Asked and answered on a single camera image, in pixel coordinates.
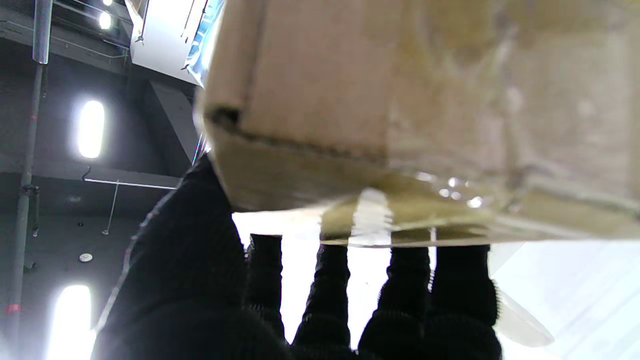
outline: cardboard box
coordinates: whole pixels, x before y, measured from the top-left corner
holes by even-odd
[[[230,1],[196,123],[234,206],[324,241],[638,238],[626,5]]]

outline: ceiling light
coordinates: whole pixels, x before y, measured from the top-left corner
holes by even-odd
[[[92,259],[93,259],[93,255],[89,254],[88,252],[81,254],[80,257],[78,258],[78,260],[80,260],[81,263],[88,263]]]
[[[78,149],[80,155],[94,159],[100,155],[102,130],[104,127],[104,107],[98,101],[87,102],[80,113]]]
[[[89,359],[94,341],[89,288],[68,286],[56,302],[47,360]]]
[[[100,29],[107,30],[111,27],[111,15],[108,12],[102,12],[98,18],[98,23],[100,24]]]

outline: hanging wire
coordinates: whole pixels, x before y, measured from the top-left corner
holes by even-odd
[[[198,145],[196,146],[196,152],[193,155],[193,160],[191,161],[191,165],[196,163],[196,159],[198,158],[198,153],[200,152],[201,143],[202,143],[202,133],[200,133],[200,138],[198,139]]]

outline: vertical pole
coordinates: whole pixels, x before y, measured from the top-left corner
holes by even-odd
[[[51,35],[51,12],[53,0],[36,0],[33,13],[33,61],[41,64],[49,62],[49,40]]]
[[[22,274],[24,268],[24,249],[27,241],[27,222],[29,218],[29,192],[33,173],[33,153],[36,147],[36,130],[38,127],[38,111],[40,109],[40,92],[44,66],[49,62],[49,40],[51,35],[51,12],[53,0],[36,0],[33,14],[33,50],[32,57],[38,63],[33,82],[31,98],[31,118],[27,136],[27,150],[24,155],[24,168],[20,178],[20,195],[18,198],[18,214],[15,221],[15,256],[11,278],[9,307],[7,308],[6,335],[17,354],[20,340],[20,310],[22,303]]]
[[[18,199],[18,216],[15,221],[15,256],[13,260],[13,276],[9,308],[7,309],[7,337],[16,347],[20,331],[20,303],[22,300],[22,273],[24,268],[24,248],[27,240],[27,221],[29,218],[29,192],[33,172],[33,153],[36,145],[36,129],[38,125],[38,109],[40,107],[40,88],[44,65],[38,64],[31,98],[31,118],[27,137],[27,151],[24,157],[24,168],[20,179],[20,197]]]

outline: red marking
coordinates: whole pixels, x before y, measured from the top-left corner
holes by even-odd
[[[19,313],[21,310],[22,310],[22,308],[20,307],[20,304],[11,304],[11,305],[6,307],[6,313],[7,314]]]

